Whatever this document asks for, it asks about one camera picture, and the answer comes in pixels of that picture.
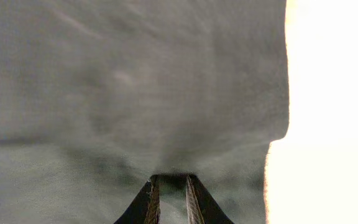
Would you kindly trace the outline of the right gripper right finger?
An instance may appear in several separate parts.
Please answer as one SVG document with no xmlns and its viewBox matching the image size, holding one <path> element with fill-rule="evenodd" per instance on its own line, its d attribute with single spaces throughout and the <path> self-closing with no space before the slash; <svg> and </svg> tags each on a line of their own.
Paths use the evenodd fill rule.
<svg viewBox="0 0 358 224">
<path fill-rule="evenodd" d="M 188 224 L 234 224 L 196 175 L 186 176 Z"/>
</svg>

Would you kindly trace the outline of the black shorts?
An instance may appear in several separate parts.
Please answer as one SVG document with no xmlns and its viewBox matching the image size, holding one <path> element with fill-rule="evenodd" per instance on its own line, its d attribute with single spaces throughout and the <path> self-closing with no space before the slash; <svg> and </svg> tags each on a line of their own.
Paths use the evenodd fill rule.
<svg viewBox="0 0 358 224">
<path fill-rule="evenodd" d="M 288 129 L 283 0 L 0 0 L 0 223 L 113 223 L 160 174 L 186 223 L 196 174 L 265 223 Z"/>
</svg>

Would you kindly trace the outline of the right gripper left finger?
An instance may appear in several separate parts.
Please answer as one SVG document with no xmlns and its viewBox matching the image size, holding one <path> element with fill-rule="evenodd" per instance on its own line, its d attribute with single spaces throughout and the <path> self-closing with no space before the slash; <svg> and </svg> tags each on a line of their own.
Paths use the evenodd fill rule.
<svg viewBox="0 0 358 224">
<path fill-rule="evenodd" d="M 159 221 L 159 181 L 158 175 L 152 175 L 114 224 L 159 224 Z"/>
</svg>

